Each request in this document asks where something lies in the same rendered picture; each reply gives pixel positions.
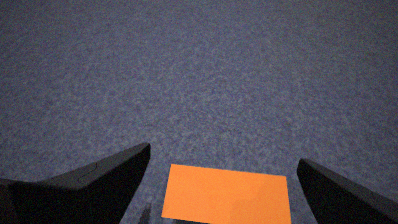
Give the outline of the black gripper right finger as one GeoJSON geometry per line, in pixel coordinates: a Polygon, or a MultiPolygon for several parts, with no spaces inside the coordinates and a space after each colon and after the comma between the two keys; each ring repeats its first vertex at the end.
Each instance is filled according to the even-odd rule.
{"type": "Polygon", "coordinates": [[[398,203],[311,159],[297,175],[318,224],[398,224],[398,203]]]}

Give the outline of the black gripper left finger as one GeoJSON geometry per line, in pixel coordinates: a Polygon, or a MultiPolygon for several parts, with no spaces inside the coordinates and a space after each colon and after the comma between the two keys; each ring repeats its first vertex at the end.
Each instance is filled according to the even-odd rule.
{"type": "Polygon", "coordinates": [[[150,156],[141,143],[46,180],[0,178],[0,224],[119,224],[150,156]]]}

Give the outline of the orange block with dark square marking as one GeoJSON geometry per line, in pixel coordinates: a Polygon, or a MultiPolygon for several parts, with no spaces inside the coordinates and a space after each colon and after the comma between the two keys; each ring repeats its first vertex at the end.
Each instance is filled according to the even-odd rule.
{"type": "Polygon", "coordinates": [[[292,224],[286,176],[171,164],[161,217],[206,224],[292,224]]]}

